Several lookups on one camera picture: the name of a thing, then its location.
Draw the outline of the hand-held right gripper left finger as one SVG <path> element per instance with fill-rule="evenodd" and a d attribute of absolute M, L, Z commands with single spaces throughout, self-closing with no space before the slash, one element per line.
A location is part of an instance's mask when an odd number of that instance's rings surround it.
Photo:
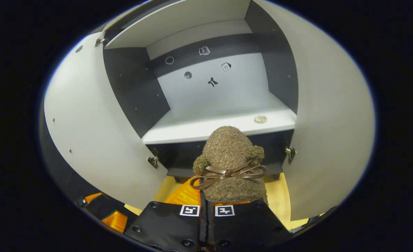
<path fill-rule="evenodd" d="M 190 181 L 167 176 L 124 235 L 152 251 L 200 252 L 204 198 Z"/>

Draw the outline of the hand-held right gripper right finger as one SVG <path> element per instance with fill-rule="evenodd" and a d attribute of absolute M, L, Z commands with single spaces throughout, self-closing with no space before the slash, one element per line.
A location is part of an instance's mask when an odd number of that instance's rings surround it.
<path fill-rule="evenodd" d="M 216 205 L 213 212 L 216 252 L 266 252 L 293 236 L 263 201 Z"/>

